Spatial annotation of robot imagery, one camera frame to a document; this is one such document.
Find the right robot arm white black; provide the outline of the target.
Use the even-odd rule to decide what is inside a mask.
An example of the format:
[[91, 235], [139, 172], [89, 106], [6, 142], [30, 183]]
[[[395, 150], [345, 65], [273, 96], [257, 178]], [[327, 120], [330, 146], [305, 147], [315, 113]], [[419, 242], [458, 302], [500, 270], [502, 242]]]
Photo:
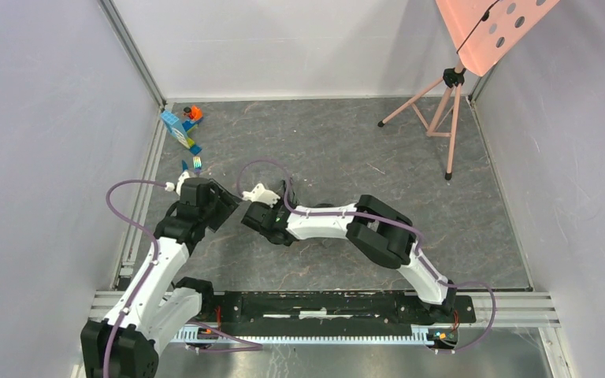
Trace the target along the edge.
[[283, 198], [252, 200], [242, 224], [275, 245], [306, 239], [345, 239], [372, 263], [399, 272], [423, 303], [425, 315], [444, 321], [455, 311], [453, 282], [433, 267], [411, 220], [372, 195], [339, 207], [291, 208]]

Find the grey cloth napkin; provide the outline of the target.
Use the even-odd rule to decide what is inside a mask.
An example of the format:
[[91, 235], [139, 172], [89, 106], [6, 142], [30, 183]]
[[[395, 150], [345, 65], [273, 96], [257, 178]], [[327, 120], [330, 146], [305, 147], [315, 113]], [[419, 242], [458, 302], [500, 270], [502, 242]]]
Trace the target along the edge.
[[[291, 207], [295, 208], [297, 206], [301, 206], [300, 201], [296, 197], [294, 189], [292, 188], [292, 185], [288, 181], [281, 180], [280, 188], [281, 188], [281, 192], [283, 195], [285, 194], [286, 191], [288, 191], [287, 199], [288, 199], [288, 203]], [[318, 203], [316, 205], [311, 206], [311, 208], [315, 208], [315, 209], [332, 208], [332, 207], [335, 207], [335, 205], [333, 205], [331, 203], [327, 203], [327, 202], [322, 202], [322, 203]]]

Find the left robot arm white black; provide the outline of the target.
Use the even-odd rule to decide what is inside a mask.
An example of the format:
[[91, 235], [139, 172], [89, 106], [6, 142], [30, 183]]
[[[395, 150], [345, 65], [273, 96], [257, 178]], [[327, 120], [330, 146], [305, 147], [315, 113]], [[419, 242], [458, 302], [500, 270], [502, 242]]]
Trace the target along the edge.
[[164, 299], [174, 276], [206, 230], [217, 231], [241, 200], [216, 180], [183, 172], [161, 187], [177, 194], [154, 232], [134, 223], [150, 238], [150, 250], [123, 295], [100, 321], [89, 320], [80, 333], [88, 377], [153, 377], [160, 354], [194, 317], [210, 319], [216, 300], [208, 281], [183, 279]]

